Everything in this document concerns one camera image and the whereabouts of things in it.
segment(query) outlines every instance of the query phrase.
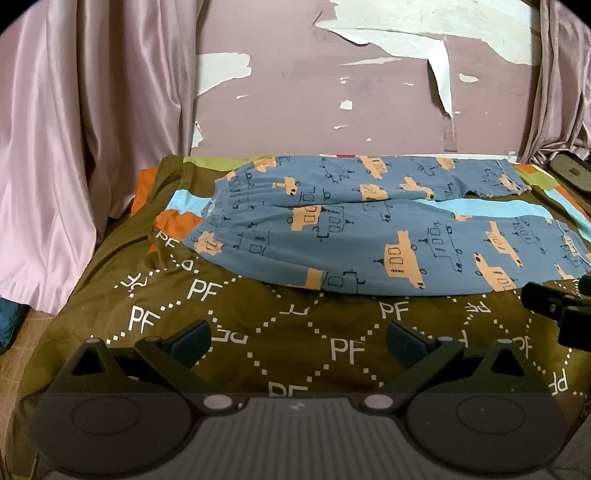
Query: curtain fold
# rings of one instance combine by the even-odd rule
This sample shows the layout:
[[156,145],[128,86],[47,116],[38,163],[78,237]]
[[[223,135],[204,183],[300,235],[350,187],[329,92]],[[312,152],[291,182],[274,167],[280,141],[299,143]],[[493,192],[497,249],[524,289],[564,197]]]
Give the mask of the curtain fold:
[[541,0],[542,64],[522,161],[543,166],[560,152],[591,150],[591,30],[558,0]]
[[57,313],[138,173],[188,155],[203,0],[41,0],[0,36],[0,296]]

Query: ribbed gray surface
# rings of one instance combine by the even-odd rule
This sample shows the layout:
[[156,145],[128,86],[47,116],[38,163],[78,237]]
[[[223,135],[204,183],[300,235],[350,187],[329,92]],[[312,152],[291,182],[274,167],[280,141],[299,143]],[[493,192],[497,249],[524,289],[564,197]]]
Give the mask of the ribbed gray surface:
[[591,192],[591,174],[585,167],[576,163],[572,158],[566,155],[557,155],[548,166],[551,171],[571,181],[580,189]]
[[[420,456],[395,421],[347,398],[253,398],[203,422],[173,460],[133,480],[467,480]],[[539,471],[520,480],[556,480]],[[71,480],[51,473],[47,480]]]

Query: pink wall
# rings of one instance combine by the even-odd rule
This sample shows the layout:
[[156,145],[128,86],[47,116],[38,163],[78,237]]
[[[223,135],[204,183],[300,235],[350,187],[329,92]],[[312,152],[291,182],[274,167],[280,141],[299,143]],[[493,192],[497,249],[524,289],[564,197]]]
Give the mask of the pink wall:
[[[430,88],[427,62],[341,66],[389,55],[315,27],[321,13],[321,20],[334,17],[333,5],[324,0],[210,2],[199,53],[247,53],[252,74],[197,98],[204,140],[192,155],[444,151],[443,107]],[[446,44],[453,109],[460,112],[454,116],[458,152],[520,153],[538,68],[510,63],[480,40],[446,37]],[[463,83],[459,73],[479,81]],[[351,78],[342,85],[341,77]],[[353,110],[339,109],[345,99],[352,100]],[[347,127],[335,130],[335,125]]]

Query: mattress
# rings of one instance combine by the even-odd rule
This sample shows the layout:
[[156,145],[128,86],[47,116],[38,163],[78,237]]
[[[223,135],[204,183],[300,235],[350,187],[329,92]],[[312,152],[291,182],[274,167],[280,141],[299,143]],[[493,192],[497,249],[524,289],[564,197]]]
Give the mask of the mattress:
[[[558,345],[556,323],[525,310],[519,289],[431,297],[305,290],[235,274],[183,245],[175,238],[182,233],[178,229],[186,231],[195,220],[186,223],[181,212],[167,209],[176,192],[190,189],[208,199],[217,179],[245,163],[163,159],[145,201],[134,206],[134,214],[97,250],[24,371],[7,437],[10,473],[40,475],[28,421],[44,389],[81,342],[95,336],[109,346],[131,346],[143,336],[170,336],[198,319],[210,323],[212,345],[193,371],[220,392],[292,396],[373,391],[404,370],[385,344],[387,324],[400,321],[425,336],[453,336],[471,347],[512,339],[556,396],[572,431],[581,424],[588,413],[591,354]],[[520,176],[537,173],[525,169]],[[581,232],[571,207],[548,195],[553,179],[542,175],[537,184],[532,181],[531,191],[496,200],[542,206],[553,219]],[[574,207],[569,198],[586,216],[587,207]],[[576,293],[573,280],[547,284]]]

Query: peeling paint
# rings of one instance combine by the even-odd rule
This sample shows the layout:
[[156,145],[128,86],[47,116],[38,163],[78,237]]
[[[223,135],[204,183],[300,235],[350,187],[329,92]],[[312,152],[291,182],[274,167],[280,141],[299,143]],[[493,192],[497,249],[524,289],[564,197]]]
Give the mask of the peeling paint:
[[472,77],[470,75],[464,75],[463,73],[460,74],[460,80],[464,83],[474,83],[474,82],[478,81],[478,79],[476,77]]
[[367,59],[367,60],[359,60],[359,61],[354,61],[351,63],[341,63],[341,66],[347,66],[347,65],[371,65],[371,64],[378,64],[378,65],[383,65],[386,62],[389,61],[398,61],[400,59],[395,59],[394,57],[380,57],[378,59]]
[[331,0],[335,19],[320,28],[455,35],[488,44],[512,63],[539,65],[540,12],[522,0]]
[[330,20],[319,22],[316,25],[320,28],[326,28],[357,45],[372,43],[394,57],[427,60],[435,75],[437,91],[439,92],[439,98],[441,99],[443,108],[453,118],[449,56],[443,40],[435,40],[429,37],[400,32],[321,26],[327,25],[329,22]]
[[466,154],[466,153],[413,153],[413,157],[437,157],[437,158],[454,158],[457,160],[509,160],[515,163],[517,157],[512,156],[511,152],[508,155],[492,155],[492,154]]
[[201,131],[201,126],[197,122],[195,122],[195,128],[193,129],[193,141],[191,142],[191,148],[198,147],[202,141],[203,141],[203,132]]
[[248,77],[252,69],[246,53],[205,53],[197,55],[195,66],[195,97],[204,94],[215,86],[232,79]]

